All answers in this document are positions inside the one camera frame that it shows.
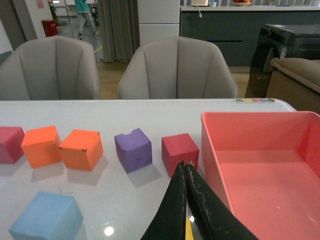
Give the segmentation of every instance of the colorful buttons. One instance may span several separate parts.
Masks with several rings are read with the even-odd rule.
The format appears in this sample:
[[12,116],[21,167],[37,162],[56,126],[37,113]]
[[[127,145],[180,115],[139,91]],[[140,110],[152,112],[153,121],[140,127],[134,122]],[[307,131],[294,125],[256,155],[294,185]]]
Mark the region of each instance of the colorful buttons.
[[276,100],[272,98],[237,98],[235,100],[237,103],[275,103]]

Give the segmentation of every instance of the sofa armrest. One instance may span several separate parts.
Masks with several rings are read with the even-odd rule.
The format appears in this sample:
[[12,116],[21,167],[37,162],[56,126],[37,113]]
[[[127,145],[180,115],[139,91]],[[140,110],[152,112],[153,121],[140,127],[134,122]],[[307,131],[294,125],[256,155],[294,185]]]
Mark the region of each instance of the sofa armrest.
[[274,58],[271,65],[300,84],[320,93],[320,60]]

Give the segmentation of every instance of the cube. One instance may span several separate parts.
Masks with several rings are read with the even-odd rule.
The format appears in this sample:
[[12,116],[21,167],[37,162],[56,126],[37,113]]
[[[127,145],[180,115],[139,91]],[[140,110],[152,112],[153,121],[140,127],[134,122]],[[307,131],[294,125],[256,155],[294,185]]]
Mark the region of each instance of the cube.
[[46,126],[26,131],[21,147],[30,166],[39,168],[62,161],[60,143],[56,126]]
[[25,132],[19,126],[0,126],[0,164],[15,164],[24,154]]
[[9,232],[14,240],[72,240],[82,221],[73,196],[41,191]]
[[114,136],[114,141],[117,156],[127,174],[152,164],[151,141],[140,128],[128,135]]
[[171,178],[177,164],[184,161],[185,164],[192,162],[197,170],[199,159],[199,148],[188,133],[166,136],[161,141],[162,161]]
[[98,131],[73,130],[59,145],[64,165],[68,169],[91,171],[104,150]]

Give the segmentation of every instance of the red trash can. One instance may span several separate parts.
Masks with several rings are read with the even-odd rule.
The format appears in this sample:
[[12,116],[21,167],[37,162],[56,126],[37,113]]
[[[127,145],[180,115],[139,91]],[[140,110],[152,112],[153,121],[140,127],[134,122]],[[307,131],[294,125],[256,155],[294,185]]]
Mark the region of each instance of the red trash can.
[[55,20],[42,20],[41,22],[47,37],[59,35]]

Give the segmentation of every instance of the washing machine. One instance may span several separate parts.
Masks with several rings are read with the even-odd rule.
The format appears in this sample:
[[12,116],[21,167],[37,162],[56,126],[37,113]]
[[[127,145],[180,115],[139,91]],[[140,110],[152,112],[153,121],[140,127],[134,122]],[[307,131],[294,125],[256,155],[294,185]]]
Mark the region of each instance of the washing machine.
[[320,25],[265,24],[251,60],[246,98],[264,98],[274,67],[273,58],[320,59]]

